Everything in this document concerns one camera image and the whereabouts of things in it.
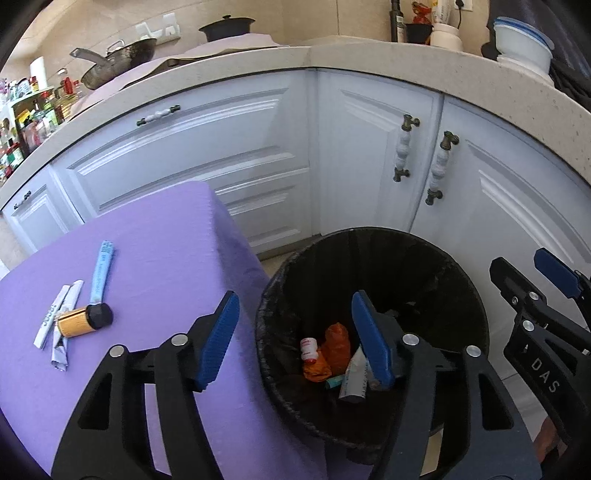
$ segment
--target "cooking pot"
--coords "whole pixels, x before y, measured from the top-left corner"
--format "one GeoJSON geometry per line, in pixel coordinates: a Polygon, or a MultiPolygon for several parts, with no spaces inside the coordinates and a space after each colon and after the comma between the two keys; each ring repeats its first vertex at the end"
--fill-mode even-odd
{"type": "Polygon", "coordinates": [[[222,20],[205,25],[199,31],[205,33],[207,41],[215,41],[250,33],[253,22],[254,20],[248,17],[231,18],[231,15],[224,15],[222,20]]]}

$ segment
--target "pot lid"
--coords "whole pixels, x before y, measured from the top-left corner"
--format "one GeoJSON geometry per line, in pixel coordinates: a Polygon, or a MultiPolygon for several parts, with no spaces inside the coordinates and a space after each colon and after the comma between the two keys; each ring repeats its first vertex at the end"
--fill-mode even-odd
{"type": "Polygon", "coordinates": [[[236,17],[236,18],[231,18],[231,15],[224,15],[222,17],[222,20],[218,20],[217,22],[214,23],[210,23],[205,25],[204,27],[201,27],[199,29],[200,32],[203,32],[205,30],[208,30],[212,27],[217,27],[218,25],[223,25],[226,24],[228,22],[234,23],[234,22],[244,22],[244,23],[248,23],[248,25],[250,25],[251,23],[253,23],[255,20],[253,18],[248,18],[248,17],[236,17]]]}

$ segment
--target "purple table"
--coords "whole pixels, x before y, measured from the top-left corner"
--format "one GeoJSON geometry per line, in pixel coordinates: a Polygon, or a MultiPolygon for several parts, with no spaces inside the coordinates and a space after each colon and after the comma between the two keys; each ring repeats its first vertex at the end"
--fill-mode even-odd
{"type": "MultiPolygon", "coordinates": [[[[293,436],[263,390],[253,321],[268,277],[225,207],[204,183],[190,181],[109,212],[34,254],[0,281],[0,408],[24,446],[50,472],[61,434],[110,346],[154,348],[214,311],[226,290],[241,319],[217,380],[196,395],[225,480],[327,478],[323,442],[293,436]],[[104,301],[113,325],[70,341],[70,368],[50,364],[33,339],[63,284],[85,281],[88,303],[103,240],[115,244],[104,301]]],[[[155,392],[147,388],[156,467],[169,473],[155,392]]]]}

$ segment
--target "beige wall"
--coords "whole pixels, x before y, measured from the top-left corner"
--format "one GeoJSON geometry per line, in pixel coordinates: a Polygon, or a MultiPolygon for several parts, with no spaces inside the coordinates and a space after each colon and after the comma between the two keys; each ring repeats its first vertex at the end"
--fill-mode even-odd
{"type": "MultiPolygon", "coordinates": [[[[298,43],[328,35],[390,40],[390,0],[282,0],[285,22],[285,40],[298,43]]],[[[406,22],[413,19],[412,0],[401,0],[406,22]]],[[[488,42],[486,28],[489,0],[473,0],[473,12],[462,14],[460,36],[464,50],[480,55],[480,47],[488,42]]],[[[455,11],[451,24],[457,25],[455,11]]]]}
{"type": "Polygon", "coordinates": [[[147,22],[151,30],[159,30],[162,15],[173,11],[181,39],[158,46],[155,58],[204,43],[206,38],[199,28],[226,14],[254,18],[253,33],[267,33],[279,43],[285,41],[281,0],[77,0],[37,51],[37,56],[44,56],[49,83],[57,84],[56,73],[63,67],[72,78],[80,78],[92,66],[69,56],[75,47],[104,54],[107,46],[120,38],[126,43],[137,40],[135,26],[139,23],[147,22]]]}
{"type": "Polygon", "coordinates": [[[34,58],[24,58],[7,62],[0,72],[0,78],[7,78],[8,80],[20,80],[24,77],[30,77],[31,70],[29,65],[33,60],[34,58]]]}
{"type": "MultiPolygon", "coordinates": [[[[411,1],[401,1],[407,22],[413,18],[411,1]]],[[[460,36],[464,50],[478,55],[489,37],[489,0],[473,3],[474,11],[463,14],[460,36]]],[[[80,78],[92,64],[71,58],[69,53],[75,47],[104,54],[107,46],[120,38],[126,43],[137,40],[135,25],[141,22],[159,30],[162,15],[171,11],[176,13],[182,36],[158,46],[156,58],[204,43],[205,35],[199,28],[225,14],[256,19],[252,31],[270,34],[278,43],[297,44],[339,34],[389,41],[390,5],[390,0],[74,0],[32,58],[44,56],[50,85],[58,83],[56,74],[63,67],[72,78],[80,78]]],[[[457,24],[457,12],[452,24],[457,24]]],[[[28,76],[32,58],[8,63],[1,76],[28,76]]]]}

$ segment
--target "black trash bag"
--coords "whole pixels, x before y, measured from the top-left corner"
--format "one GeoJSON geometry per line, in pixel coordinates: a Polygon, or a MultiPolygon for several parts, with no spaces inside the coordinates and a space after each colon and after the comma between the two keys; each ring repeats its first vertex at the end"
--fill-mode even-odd
{"type": "MultiPolygon", "coordinates": [[[[300,340],[319,346],[333,323],[347,327],[351,354],[359,336],[351,299],[365,290],[379,312],[394,310],[405,332],[433,346],[459,351],[476,345],[488,353],[486,313],[470,278],[447,253],[414,235],[384,228],[336,232],[292,255],[273,276],[256,316],[263,382],[288,423],[304,426],[372,463],[402,400],[404,381],[391,391],[369,388],[366,400],[338,400],[339,389],[303,377],[300,340]]],[[[433,429],[443,419],[445,392],[437,392],[433,429]]]]}

